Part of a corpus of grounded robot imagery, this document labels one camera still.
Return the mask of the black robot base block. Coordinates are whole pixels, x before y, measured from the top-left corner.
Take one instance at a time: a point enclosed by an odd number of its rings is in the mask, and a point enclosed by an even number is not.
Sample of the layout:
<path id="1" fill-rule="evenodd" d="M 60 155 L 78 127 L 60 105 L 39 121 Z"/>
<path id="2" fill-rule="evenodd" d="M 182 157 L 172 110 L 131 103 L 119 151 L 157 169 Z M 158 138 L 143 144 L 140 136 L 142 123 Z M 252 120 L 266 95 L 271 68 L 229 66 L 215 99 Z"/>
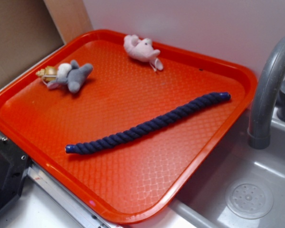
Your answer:
<path id="1" fill-rule="evenodd" d="M 21 197 L 29 163 L 29 156 L 13 141 L 0 139 L 0 214 Z"/>

